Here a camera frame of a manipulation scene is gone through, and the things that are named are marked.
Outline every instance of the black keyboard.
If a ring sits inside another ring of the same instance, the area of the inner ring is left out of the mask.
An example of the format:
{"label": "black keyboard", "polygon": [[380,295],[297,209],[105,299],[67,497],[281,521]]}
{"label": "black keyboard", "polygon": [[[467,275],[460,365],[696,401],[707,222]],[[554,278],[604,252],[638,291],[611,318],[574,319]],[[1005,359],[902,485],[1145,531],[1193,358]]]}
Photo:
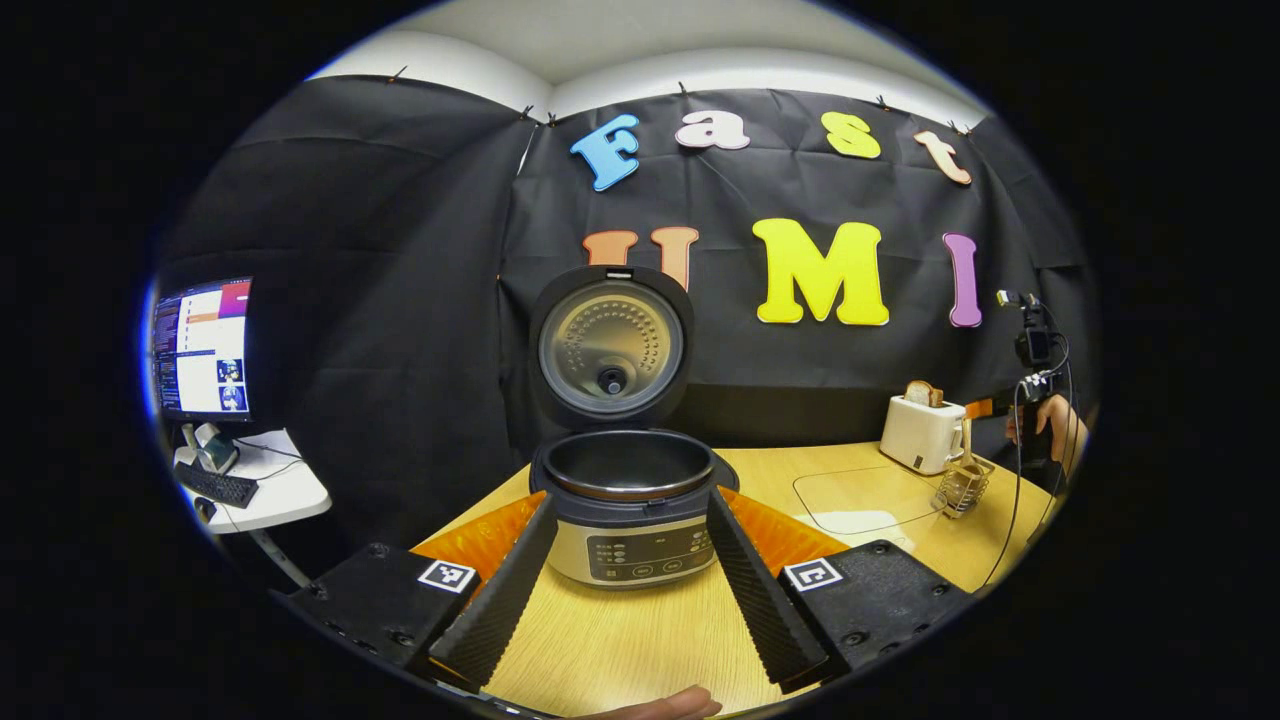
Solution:
{"label": "black keyboard", "polygon": [[257,480],[255,479],[219,475],[186,462],[174,465],[173,474],[179,483],[191,488],[196,495],[242,510],[248,507],[248,501],[253,500],[253,493],[257,492]]}

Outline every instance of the white toaster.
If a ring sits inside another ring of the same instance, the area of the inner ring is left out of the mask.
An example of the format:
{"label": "white toaster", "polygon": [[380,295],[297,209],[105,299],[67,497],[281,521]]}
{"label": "white toaster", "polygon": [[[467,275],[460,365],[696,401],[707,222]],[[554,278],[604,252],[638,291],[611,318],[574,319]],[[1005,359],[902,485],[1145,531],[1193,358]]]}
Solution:
{"label": "white toaster", "polygon": [[937,475],[961,454],[964,406],[928,407],[904,397],[888,401],[881,452],[922,475]]}

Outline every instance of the computer monitor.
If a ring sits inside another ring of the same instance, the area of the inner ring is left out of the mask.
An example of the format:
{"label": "computer monitor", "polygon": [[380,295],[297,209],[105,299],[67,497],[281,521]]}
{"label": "computer monitor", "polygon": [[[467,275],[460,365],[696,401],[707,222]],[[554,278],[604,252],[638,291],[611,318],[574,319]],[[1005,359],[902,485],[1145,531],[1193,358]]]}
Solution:
{"label": "computer monitor", "polygon": [[160,297],[152,366],[160,414],[172,420],[250,421],[244,324],[253,278],[232,278]]}

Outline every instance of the utensil holder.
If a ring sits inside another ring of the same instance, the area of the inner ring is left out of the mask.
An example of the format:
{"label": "utensil holder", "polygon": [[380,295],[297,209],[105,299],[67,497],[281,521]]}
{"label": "utensil holder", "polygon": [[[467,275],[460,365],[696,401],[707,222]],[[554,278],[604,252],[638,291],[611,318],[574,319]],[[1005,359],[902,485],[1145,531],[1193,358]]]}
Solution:
{"label": "utensil holder", "polygon": [[979,457],[974,457],[968,465],[963,459],[947,461],[946,474],[933,496],[933,509],[942,510],[948,518],[959,518],[973,510],[982,500],[995,469],[995,465]]}

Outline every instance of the foam letter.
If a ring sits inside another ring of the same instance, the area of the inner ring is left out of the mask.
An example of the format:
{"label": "foam letter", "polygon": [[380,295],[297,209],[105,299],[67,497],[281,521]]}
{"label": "foam letter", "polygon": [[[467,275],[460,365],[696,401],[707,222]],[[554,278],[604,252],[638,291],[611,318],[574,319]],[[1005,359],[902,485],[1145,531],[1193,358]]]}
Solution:
{"label": "foam letter", "polygon": [[636,243],[636,233],[627,231],[594,232],[582,238],[588,265],[626,265],[627,249]]}
{"label": "foam letter", "polygon": [[676,278],[689,290],[689,246],[698,242],[694,228],[658,228],[649,234],[654,245],[662,247],[662,272]]}
{"label": "foam letter", "polygon": [[822,127],[831,131],[827,142],[841,155],[879,158],[879,142],[870,136],[872,127],[858,115],[823,113]]}
{"label": "foam letter", "polygon": [[975,328],[982,324],[982,310],[978,309],[978,281],[973,270],[973,254],[978,250],[978,245],[954,232],[945,233],[942,242],[951,251],[951,268],[956,278],[951,324],[957,328]]}
{"label": "foam letter", "polygon": [[[602,192],[640,167],[640,160],[621,155],[640,149],[640,141],[636,140],[636,136],[623,129],[634,128],[640,120],[635,115],[618,115],[568,149],[570,152],[581,155],[591,167],[591,172],[595,173],[595,182],[591,183],[591,187],[596,192]],[[608,140],[609,133],[614,133],[613,140]]]}
{"label": "foam letter", "polygon": [[751,138],[742,133],[742,118],[723,110],[700,110],[685,115],[685,127],[676,131],[676,142],[685,147],[723,147],[740,150]]}
{"label": "foam letter", "polygon": [[799,323],[804,309],[795,301],[800,286],[809,310],[826,320],[845,286],[845,300],[836,318],[846,325],[883,325],[888,309],[881,301],[876,246],[881,233],[867,223],[845,223],[836,229],[831,250],[823,258],[800,223],[786,218],[760,220],[751,232],[764,241],[769,287],[764,305],[755,314],[765,323]]}
{"label": "foam letter", "polygon": [[973,182],[973,176],[970,176],[969,172],[960,165],[956,165],[956,161],[951,159],[951,156],[956,154],[956,149],[938,140],[938,136],[933,135],[933,131],[918,132],[911,137],[928,149],[929,156],[933,158],[938,169],[942,170],[942,173],[948,178],[960,184],[969,184]]}

